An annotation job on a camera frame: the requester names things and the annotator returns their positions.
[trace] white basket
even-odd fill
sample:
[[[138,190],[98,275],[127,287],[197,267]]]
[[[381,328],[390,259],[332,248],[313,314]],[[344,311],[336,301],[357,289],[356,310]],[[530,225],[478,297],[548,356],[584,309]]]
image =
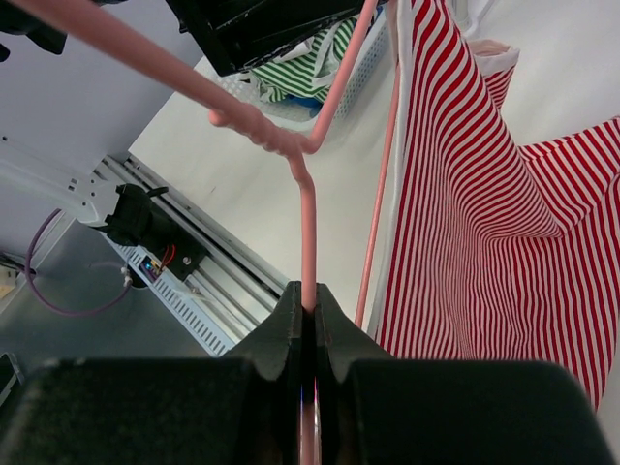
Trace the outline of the white basket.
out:
[[[356,65],[347,84],[347,89],[334,115],[334,123],[344,119],[349,114],[359,92],[366,84],[366,81],[370,79],[372,72],[386,53],[388,45],[389,33],[386,23],[386,12],[382,12],[377,17],[377,21],[370,29],[366,40],[361,46]],[[208,62],[205,65],[208,67],[207,69],[200,70],[202,66],[199,65],[197,70],[206,74],[211,80],[233,94],[237,99],[256,106],[277,126],[301,133],[308,132],[314,127],[318,118],[315,109],[306,108],[294,102],[279,102],[277,104],[262,102],[259,99],[259,89],[255,85],[239,81],[237,75],[219,77],[213,68],[208,65]]]

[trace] green striped fabric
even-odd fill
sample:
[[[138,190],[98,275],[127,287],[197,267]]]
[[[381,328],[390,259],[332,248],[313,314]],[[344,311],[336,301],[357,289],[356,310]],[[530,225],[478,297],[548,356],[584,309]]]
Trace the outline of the green striped fabric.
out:
[[[294,95],[324,102],[355,27],[355,18],[346,19],[319,32],[309,53],[252,70],[259,84],[261,100],[280,102],[287,95]],[[324,41],[331,41],[331,44],[322,47]]]

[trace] striped fabric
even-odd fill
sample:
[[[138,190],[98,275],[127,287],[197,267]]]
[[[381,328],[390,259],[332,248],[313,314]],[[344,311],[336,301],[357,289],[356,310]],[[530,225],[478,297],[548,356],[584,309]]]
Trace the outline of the striped fabric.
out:
[[[335,26],[333,34],[329,33],[330,29],[319,32],[314,37],[310,53],[283,63],[267,63],[252,70],[252,75],[259,82],[261,100],[280,102],[293,95],[324,102],[355,26],[355,18],[346,19]],[[323,48],[325,40],[330,44],[325,44],[326,48]],[[328,75],[332,75],[332,79],[324,79]]]
[[[514,63],[483,76],[439,0],[398,9],[402,160],[377,341],[557,362],[598,405],[620,299],[620,119],[517,147],[499,112]]]

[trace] floor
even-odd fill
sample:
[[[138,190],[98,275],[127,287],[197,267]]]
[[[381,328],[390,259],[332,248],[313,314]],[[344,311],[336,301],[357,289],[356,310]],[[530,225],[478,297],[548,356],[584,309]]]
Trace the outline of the floor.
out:
[[[562,136],[620,113],[620,3],[595,3],[496,0],[484,18],[481,37],[521,49],[503,109],[518,143]],[[357,103],[356,116],[307,158],[318,193],[319,281],[350,316],[377,184],[389,69],[386,57]],[[236,133],[212,128],[204,109],[177,95],[132,152],[286,276],[299,278],[299,195],[284,160]],[[380,231],[375,270],[384,239]],[[618,370],[612,371],[599,417],[620,456]]]

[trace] purple cable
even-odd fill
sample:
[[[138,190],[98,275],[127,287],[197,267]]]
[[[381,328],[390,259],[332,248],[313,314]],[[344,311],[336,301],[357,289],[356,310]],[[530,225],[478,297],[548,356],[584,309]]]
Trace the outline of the purple cable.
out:
[[[129,290],[131,288],[129,284],[127,284],[124,287],[123,292],[116,299],[114,299],[112,302],[110,302],[110,303],[108,303],[108,304],[106,304],[106,305],[104,305],[102,307],[95,308],[93,310],[88,310],[87,312],[82,312],[82,313],[68,312],[67,310],[64,310],[64,309],[62,309],[60,307],[57,307],[53,303],[48,302],[46,300],[46,298],[43,297],[43,295],[36,288],[34,279],[32,277],[32,273],[30,272],[32,270],[32,268],[30,267],[30,264],[32,262],[32,256],[34,255],[35,248],[37,247],[37,243],[39,243],[39,239],[41,239],[41,236],[43,235],[43,233],[46,230],[46,228],[49,226],[49,223],[51,223],[53,221],[53,219],[56,216],[58,216],[59,213],[60,213],[60,209],[59,208],[56,208],[54,211],[51,212],[51,214],[47,217],[47,219],[39,227],[39,230],[37,231],[35,236],[32,238],[32,241],[30,242],[30,245],[28,246],[28,251],[26,252],[25,264],[23,266],[28,271],[26,273],[23,273],[23,275],[26,278],[26,282],[28,283],[28,286],[32,290],[32,292],[35,295],[35,297],[45,307],[47,307],[53,313],[55,313],[57,315],[62,315],[63,317],[90,317],[92,315],[96,315],[96,314],[101,313],[101,312],[103,312],[105,310],[108,310],[111,306],[116,305],[118,302],[120,302],[125,297],[125,295],[127,295],[127,293],[129,292]]]

